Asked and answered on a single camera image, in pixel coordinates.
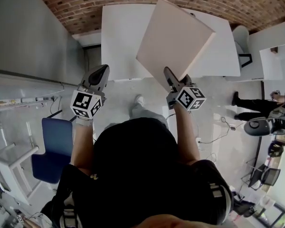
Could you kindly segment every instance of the blue chair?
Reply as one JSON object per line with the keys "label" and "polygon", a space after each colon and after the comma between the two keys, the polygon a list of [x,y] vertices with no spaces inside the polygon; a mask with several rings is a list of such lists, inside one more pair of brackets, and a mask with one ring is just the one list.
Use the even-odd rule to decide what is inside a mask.
{"label": "blue chair", "polygon": [[46,152],[33,154],[31,157],[33,176],[36,179],[58,183],[63,168],[71,162],[73,149],[73,126],[70,121],[52,118],[42,119],[43,140]]}

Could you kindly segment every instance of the floor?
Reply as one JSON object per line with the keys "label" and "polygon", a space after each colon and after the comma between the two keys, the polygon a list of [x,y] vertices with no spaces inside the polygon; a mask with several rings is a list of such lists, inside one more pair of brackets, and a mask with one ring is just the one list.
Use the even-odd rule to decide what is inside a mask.
{"label": "floor", "polygon": [[[90,67],[93,67],[98,63],[99,59],[97,58],[100,56],[96,52],[88,52],[88,54],[94,55],[90,57],[89,63]],[[197,83],[197,86],[202,89],[204,95],[207,97],[203,107],[192,113],[192,124],[194,125],[195,135],[205,143],[225,135],[228,131],[228,126],[226,123],[221,122],[222,117],[225,117],[230,125],[238,126],[236,131],[230,130],[227,136],[210,144],[201,143],[199,146],[201,157],[215,162],[227,183],[238,190],[242,186],[240,177],[248,172],[245,162],[255,156],[258,138],[245,134],[243,130],[244,125],[240,125],[240,121],[233,119],[234,114],[240,113],[242,109],[230,106],[231,97],[233,92],[238,90],[241,98],[260,98],[260,82],[233,83],[227,82],[223,77],[203,77],[193,79],[193,81]],[[108,124],[121,123],[129,119],[129,108],[137,94],[144,96],[145,107],[147,109],[162,114],[165,117],[173,113],[173,111],[168,110],[165,90],[154,78],[108,82],[104,92],[107,101],[95,116],[95,138],[101,134]],[[50,110],[52,112],[57,111],[58,107],[63,110],[62,114],[58,115],[58,117],[62,119],[71,119],[73,117],[69,108],[72,90],[68,89],[53,95],[58,96],[58,98],[53,103],[52,108],[51,104],[48,104],[43,107],[41,105],[30,108],[22,107],[1,112],[0,148],[10,143],[29,148],[29,133],[31,132],[35,145],[39,146],[38,152],[43,153],[45,149],[41,119],[49,116],[51,114]],[[175,116],[171,116],[168,119],[168,123],[171,132],[177,138]],[[118,141],[122,142],[123,138],[126,138],[126,133]],[[25,171],[31,174],[30,161],[24,163],[23,167]],[[3,200],[0,202],[5,207],[18,208],[23,210],[26,215],[33,215],[52,199],[55,195],[55,188],[57,186],[49,188],[47,184],[42,184],[32,198],[32,206],[24,204],[20,204],[19,206],[8,195],[4,195]]]}

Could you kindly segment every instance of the beige board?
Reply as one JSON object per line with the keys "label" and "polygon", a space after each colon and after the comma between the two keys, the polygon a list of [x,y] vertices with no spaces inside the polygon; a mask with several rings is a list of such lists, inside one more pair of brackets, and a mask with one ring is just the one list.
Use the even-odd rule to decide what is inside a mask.
{"label": "beige board", "polygon": [[163,69],[169,67],[178,80],[188,73],[215,32],[180,7],[158,0],[136,59],[169,92]]}

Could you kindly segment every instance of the black boot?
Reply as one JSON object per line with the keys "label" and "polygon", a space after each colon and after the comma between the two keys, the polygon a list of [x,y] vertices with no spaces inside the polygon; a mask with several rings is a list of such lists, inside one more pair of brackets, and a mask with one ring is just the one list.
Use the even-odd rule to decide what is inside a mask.
{"label": "black boot", "polygon": [[238,91],[234,92],[231,105],[237,105],[237,101],[239,100]]}

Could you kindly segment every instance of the black pants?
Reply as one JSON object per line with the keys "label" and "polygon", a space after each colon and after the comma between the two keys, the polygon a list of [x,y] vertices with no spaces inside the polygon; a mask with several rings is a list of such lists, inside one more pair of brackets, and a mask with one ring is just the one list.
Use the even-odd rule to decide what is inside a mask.
{"label": "black pants", "polygon": [[268,117],[278,107],[278,102],[268,100],[237,100],[237,106],[257,112],[244,112],[238,115],[239,120],[249,121],[256,117]]}

